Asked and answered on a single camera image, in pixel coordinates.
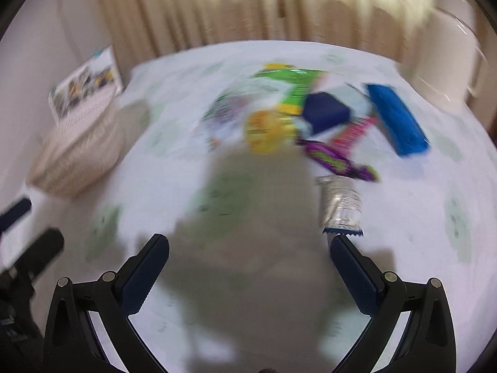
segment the beige basket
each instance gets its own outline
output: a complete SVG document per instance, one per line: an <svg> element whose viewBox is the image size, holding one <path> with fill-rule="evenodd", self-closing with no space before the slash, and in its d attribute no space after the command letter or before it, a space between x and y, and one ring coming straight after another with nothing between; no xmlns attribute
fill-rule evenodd
<svg viewBox="0 0 497 373"><path fill-rule="evenodd" d="M74 197L117 163L125 144L108 86L71 111L47 136L26 183L46 193Z"/></svg>

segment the beige curtain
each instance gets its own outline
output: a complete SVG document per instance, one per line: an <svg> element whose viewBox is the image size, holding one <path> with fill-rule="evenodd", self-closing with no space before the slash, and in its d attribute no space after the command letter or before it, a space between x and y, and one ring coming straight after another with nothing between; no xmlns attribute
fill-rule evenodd
<svg viewBox="0 0 497 373"><path fill-rule="evenodd" d="M119 64L244 39L338 44L409 61L432 0L97 0Z"/></svg>

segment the wall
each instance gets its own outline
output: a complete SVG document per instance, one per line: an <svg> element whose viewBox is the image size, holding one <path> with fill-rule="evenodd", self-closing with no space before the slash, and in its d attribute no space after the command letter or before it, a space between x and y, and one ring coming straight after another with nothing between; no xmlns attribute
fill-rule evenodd
<svg viewBox="0 0 497 373"><path fill-rule="evenodd" d="M53 127L48 92L110 36L90 0L27 0L0 41L0 209Z"/></svg>

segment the white tablecloth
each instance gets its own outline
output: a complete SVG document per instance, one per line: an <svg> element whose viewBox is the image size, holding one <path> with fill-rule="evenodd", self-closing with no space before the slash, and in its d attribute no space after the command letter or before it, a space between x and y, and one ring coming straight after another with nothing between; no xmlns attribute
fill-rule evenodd
<svg viewBox="0 0 497 373"><path fill-rule="evenodd" d="M368 317L335 271L317 226L315 177L327 171L299 148L257 156L244 145L207 153L191 143L223 89L267 62L327 70L358 87L391 85L418 120L432 145L427 155L397 157L376 128L354 150L353 159L374 166L382 182L357 182L364 237L352 241L404 281L442 280L457 370L466 372L497 327L495 148L468 108L461 116L437 110L394 62L326 44L229 43L136 67L120 105L128 133L141 137L125 159L70 203L29 190L32 215L2 243L8 265L48 224L66 239L64 253L36 285L37 321L44 325L59 277L96 280L163 233L170 259L131 320L168 371L300 373L336 366ZM378 367L388 363L403 327L398 324ZM109 349L108 340L103 345Z"/></svg>

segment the silver wrapper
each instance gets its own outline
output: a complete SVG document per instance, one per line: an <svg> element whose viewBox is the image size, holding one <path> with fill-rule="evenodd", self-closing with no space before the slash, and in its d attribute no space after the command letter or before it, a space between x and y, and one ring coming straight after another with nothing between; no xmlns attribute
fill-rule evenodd
<svg viewBox="0 0 497 373"><path fill-rule="evenodd" d="M362 201L354 190L354 180L330 175L319 177L321 205L319 223L329 233L362 235L359 224Z"/></svg>

